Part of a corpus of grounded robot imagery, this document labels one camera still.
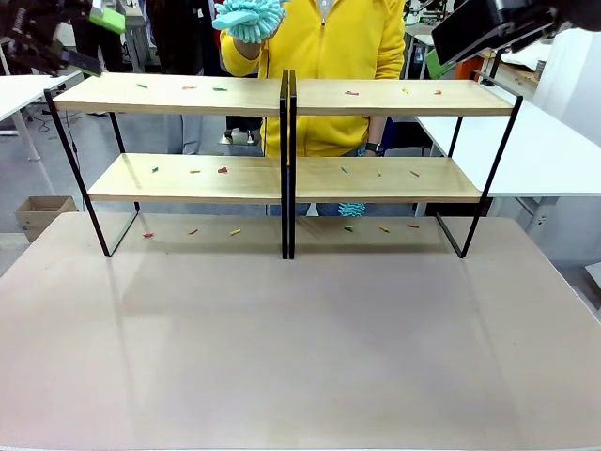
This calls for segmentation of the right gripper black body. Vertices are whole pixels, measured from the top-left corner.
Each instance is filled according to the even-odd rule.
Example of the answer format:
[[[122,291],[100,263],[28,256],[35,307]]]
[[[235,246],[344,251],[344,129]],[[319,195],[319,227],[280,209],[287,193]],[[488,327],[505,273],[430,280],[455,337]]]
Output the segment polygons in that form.
[[[565,20],[576,27],[601,27],[601,0],[557,0],[556,8]]]

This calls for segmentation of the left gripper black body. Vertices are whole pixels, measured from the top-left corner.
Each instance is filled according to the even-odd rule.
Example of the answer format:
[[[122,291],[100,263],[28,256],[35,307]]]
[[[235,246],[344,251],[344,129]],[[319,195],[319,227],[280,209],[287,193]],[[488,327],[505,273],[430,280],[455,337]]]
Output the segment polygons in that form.
[[[66,67],[55,32],[64,18],[60,1],[2,1],[1,37],[19,66],[56,76]]]

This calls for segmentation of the person's right hand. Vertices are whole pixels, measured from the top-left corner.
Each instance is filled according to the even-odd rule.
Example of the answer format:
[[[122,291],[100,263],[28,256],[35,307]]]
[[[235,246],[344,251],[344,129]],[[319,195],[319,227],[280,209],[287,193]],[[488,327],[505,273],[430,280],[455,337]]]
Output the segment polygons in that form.
[[[244,42],[241,39],[234,38],[234,46],[241,56],[254,61],[260,56],[262,43]]]

